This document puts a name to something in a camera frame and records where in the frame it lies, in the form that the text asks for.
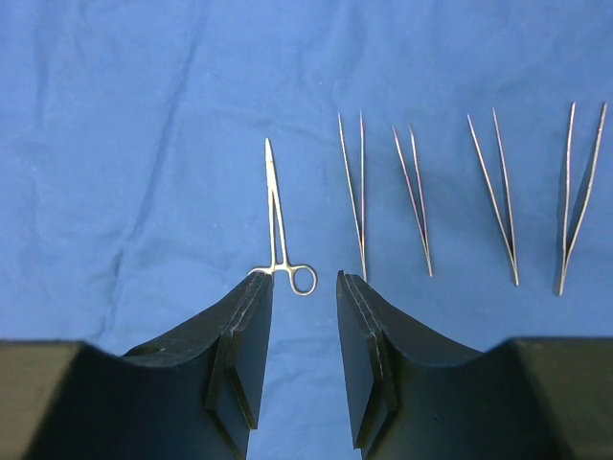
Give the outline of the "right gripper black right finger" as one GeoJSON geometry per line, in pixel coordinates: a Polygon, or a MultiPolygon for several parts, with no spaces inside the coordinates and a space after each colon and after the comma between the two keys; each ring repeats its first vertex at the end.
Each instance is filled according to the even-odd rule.
{"type": "Polygon", "coordinates": [[[608,459],[612,341],[517,337],[479,352],[340,273],[352,443],[365,459],[608,459]]]}

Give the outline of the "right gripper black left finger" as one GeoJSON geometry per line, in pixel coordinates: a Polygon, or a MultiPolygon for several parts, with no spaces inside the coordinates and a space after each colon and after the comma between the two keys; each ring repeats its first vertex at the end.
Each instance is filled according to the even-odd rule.
{"type": "Polygon", "coordinates": [[[242,459],[261,407],[273,280],[116,356],[80,341],[1,344],[5,459],[242,459]]]}

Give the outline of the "steel tweezers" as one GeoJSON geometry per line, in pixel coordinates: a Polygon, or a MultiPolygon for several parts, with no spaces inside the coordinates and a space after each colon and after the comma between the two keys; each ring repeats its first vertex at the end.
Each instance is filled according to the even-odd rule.
{"type": "Polygon", "coordinates": [[[341,152],[343,156],[344,168],[347,179],[348,191],[351,199],[353,221],[358,239],[358,247],[360,252],[360,263],[362,269],[362,278],[368,280],[368,263],[366,254],[366,143],[365,143],[365,127],[363,113],[359,111],[359,185],[358,194],[354,192],[354,186],[351,175],[350,161],[346,145],[346,136],[343,126],[343,119],[340,113],[337,113],[337,123],[339,130],[339,140],[341,152]]]}
{"type": "Polygon", "coordinates": [[[512,201],[511,201],[511,184],[509,179],[509,173],[507,168],[506,155],[504,151],[504,145],[502,141],[502,135],[500,130],[500,125],[498,121],[498,116],[496,109],[493,107],[491,109],[492,119],[494,123],[494,130],[496,135],[496,143],[498,149],[498,159],[499,166],[501,169],[501,178],[502,178],[502,186],[503,186],[503,198],[504,205],[500,206],[498,204],[496,194],[494,192],[494,187],[492,184],[491,176],[488,171],[487,163],[485,156],[483,155],[483,151],[481,149],[479,139],[472,122],[472,118],[469,114],[466,115],[468,128],[470,131],[470,135],[472,138],[473,146],[475,148],[475,152],[478,157],[478,161],[480,164],[480,168],[483,174],[483,178],[486,183],[489,202],[492,208],[492,211],[495,215],[497,225],[500,231],[500,235],[502,237],[502,241],[505,245],[507,256],[509,260],[509,265],[511,269],[511,278],[513,284],[518,287],[520,285],[520,276],[519,276],[519,267],[518,267],[518,259],[517,259],[517,247],[516,247],[516,236],[515,236],[515,228],[514,228],[514,216],[512,209],[512,201]]]}
{"type": "Polygon", "coordinates": [[[397,129],[395,126],[392,126],[392,132],[394,135],[394,141],[395,141],[395,145],[397,149],[398,159],[400,162],[400,166],[401,166],[404,180],[406,183],[406,187],[408,190],[409,198],[411,201],[411,206],[413,209],[414,217],[416,220],[416,225],[420,233],[422,250],[423,250],[423,255],[424,255],[424,259],[426,263],[428,276],[433,277],[434,270],[433,270],[433,264],[432,264],[429,235],[428,235],[427,215],[426,215],[426,207],[425,207],[421,174],[420,174],[420,163],[419,163],[419,157],[418,157],[418,151],[417,151],[417,142],[416,142],[414,130],[412,129],[411,125],[408,125],[408,128],[409,128],[411,152],[412,152],[412,158],[413,158],[414,178],[412,178],[411,174],[408,172],[407,163],[406,163],[406,160],[403,154],[403,150],[402,150],[399,136],[397,133],[397,129]]]}
{"type": "Polygon", "coordinates": [[[572,146],[576,120],[577,103],[572,102],[569,110],[564,150],[560,156],[558,201],[556,209],[556,275],[554,294],[564,293],[568,279],[571,256],[577,245],[579,231],[585,219],[590,201],[598,160],[602,147],[602,137],[608,111],[608,102],[602,103],[593,148],[585,165],[579,188],[572,193],[572,146]]]}

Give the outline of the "steel hemostat clamp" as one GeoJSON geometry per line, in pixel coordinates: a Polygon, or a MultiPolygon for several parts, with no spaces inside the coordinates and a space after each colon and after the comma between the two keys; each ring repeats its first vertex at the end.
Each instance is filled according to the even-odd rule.
{"type": "Polygon", "coordinates": [[[279,184],[276,170],[276,162],[269,137],[264,140],[264,165],[267,189],[267,209],[269,227],[270,263],[266,266],[256,266],[249,274],[261,272],[274,275],[277,272],[285,272],[291,290],[298,296],[309,296],[317,287],[318,278],[315,269],[309,264],[292,264],[288,258],[286,233],[284,229],[283,207],[280,200],[279,184]],[[300,271],[306,271],[311,278],[310,287],[300,289],[296,283],[296,275],[300,271]]]}

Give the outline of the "blue surgical drape cloth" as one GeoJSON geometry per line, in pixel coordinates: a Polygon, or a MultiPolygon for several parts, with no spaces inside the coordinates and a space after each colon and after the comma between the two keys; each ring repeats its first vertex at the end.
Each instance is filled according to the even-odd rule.
{"type": "Polygon", "coordinates": [[[608,1],[5,1],[1,5],[1,334],[121,354],[269,260],[264,140],[288,256],[275,278],[252,459],[355,459],[337,329],[339,270],[362,273],[354,192],[366,143],[368,280],[480,350],[612,332],[608,1]],[[572,193],[608,111],[593,192],[554,294],[560,156],[572,193]],[[466,115],[504,205],[516,287],[466,115]],[[414,130],[434,276],[397,155],[414,130]]]}

